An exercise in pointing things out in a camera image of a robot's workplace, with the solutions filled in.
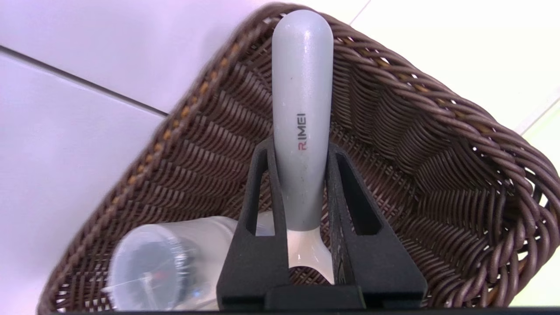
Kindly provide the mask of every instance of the gray handle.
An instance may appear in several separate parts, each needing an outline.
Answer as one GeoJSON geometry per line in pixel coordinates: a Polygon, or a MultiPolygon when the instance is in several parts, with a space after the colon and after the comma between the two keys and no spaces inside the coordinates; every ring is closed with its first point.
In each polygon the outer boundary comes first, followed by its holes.
{"type": "Polygon", "coordinates": [[[289,230],[320,224],[329,144],[333,33],[319,14],[300,10],[272,36],[274,148],[289,230]]]}

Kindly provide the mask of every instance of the wicker basket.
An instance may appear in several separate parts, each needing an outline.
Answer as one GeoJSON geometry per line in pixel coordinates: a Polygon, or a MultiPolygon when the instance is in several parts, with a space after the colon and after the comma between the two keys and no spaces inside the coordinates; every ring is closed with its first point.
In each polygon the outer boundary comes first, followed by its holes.
{"type": "MultiPolygon", "coordinates": [[[[39,314],[111,309],[110,256],[136,226],[237,217],[253,149],[272,133],[272,31],[301,8],[266,6],[240,26],[74,238],[39,314]]],[[[330,138],[426,277],[425,306],[508,305],[558,247],[552,163],[403,57],[324,17],[334,34],[330,138]]],[[[270,207],[266,179],[260,204],[270,207]]],[[[324,281],[310,270],[292,280],[324,281]]]]}

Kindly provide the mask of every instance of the white surface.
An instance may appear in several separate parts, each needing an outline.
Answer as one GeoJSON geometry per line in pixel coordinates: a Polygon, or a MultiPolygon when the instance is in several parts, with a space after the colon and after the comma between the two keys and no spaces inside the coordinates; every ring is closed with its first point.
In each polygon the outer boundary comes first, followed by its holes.
{"type": "Polygon", "coordinates": [[[560,87],[559,10],[544,0],[376,1],[352,27],[520,132],[560,87]]]}
{"type": "Polygon", "coordinates": [[[0,313],[35,313],[68,242],[161,120],[0,53],[0,313]]]}
{"type": "MultiPolygon", "coordinates": [[[[269,0],[0,0],[0,45],[169,112],[269,0]]],[[[367,0],[294,1],[350,23],[367,0]]]]}

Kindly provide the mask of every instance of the white device base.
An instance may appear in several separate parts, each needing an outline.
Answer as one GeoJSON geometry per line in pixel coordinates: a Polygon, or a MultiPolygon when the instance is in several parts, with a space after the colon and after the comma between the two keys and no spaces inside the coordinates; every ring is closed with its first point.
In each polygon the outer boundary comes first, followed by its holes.
{"type": "MultiPolygon", "coordinates": [[[[264,230],[274,230],[271,211],[259,213],[259,226],[264,230]]],[[[318,271],[325,279],[334,284],[332,256],[321,239],[320,228],[310,231],[287,230],[288,265],[292,267],[310,267],[318,271]]]]}

